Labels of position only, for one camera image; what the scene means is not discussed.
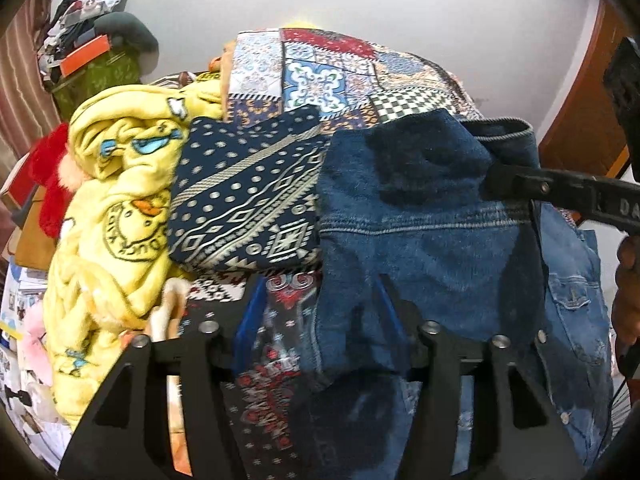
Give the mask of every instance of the dark blue denim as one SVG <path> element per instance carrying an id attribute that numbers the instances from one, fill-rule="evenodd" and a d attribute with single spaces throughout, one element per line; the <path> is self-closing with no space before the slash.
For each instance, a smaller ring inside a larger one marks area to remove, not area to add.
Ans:
<path id="1" fill-rule="evenodd" d="M 508 335 L 584 463 L 595 459 L 612 394 L 597 253 L 548 204 L 484 200 L 494 160 L 537 166 L 530 127 L 436 110 L 334 134 L 318 181 L 324 280 L 302 341 L 316 391 L 290 416 L 313 478 L 390 479 L 404 450 L 420 384 L 392 358 L 379 273 L 425 319 L 476 340 Z M 471 378 L 461 401 L 453 472 L 468 460 Z"/>

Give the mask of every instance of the navy blue patterned cloth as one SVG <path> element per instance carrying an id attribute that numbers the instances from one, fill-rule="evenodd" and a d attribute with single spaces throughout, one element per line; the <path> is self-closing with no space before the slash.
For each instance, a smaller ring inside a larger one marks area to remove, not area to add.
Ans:
<path id="1" fill-rule="evenodd" d="M 214 270 L 314 263 L 327 145 L 310 105 L 248 128 L 194 119 L 171 190 L 171 258 Z"/>

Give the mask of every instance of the yellow fleece blanket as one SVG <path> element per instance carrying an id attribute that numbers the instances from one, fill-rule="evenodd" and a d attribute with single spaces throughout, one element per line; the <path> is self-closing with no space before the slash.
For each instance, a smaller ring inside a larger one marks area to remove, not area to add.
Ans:
<path id="1" fill-rule="evenodd" d="M 119 357 L 120 333 L 142 330 L 179 275 L 166 249 L 168 188 L 197 116 L 222 116 L 218 81 L 111 88 L 71 118 L 69 151 L 94 179 L 66 212 L 44 321 L 54 398 L 72 428 Z"/>

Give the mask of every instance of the curtain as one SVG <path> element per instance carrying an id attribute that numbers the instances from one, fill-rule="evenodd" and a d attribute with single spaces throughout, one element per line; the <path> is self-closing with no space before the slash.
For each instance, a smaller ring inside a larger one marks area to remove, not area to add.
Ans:
<path id="1" fill-rule="evenodd" d="M 36 51 L 49 22 L 51 0 L 26 0 L 0 38 L 0 183 L 33 143 L 60 118 L 42 87 Z M 0 203 L 0 251 L 14 225 Z M 4 282 L 2 269 L 0 281 Z"/>

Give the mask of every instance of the red stuffed toy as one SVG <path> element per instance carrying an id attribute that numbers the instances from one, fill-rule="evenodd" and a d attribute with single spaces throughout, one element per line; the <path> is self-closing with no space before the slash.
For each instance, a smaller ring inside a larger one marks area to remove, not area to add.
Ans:
<path id="1" fill-rule="evenodd" d="M 29 174 L 47 191 L 40 210 L 40 228 L 49 238 L 58 238 L 74 193 L 89 179 L 67 153 L 68 124 L 62 123 L 31 149 Z"/>

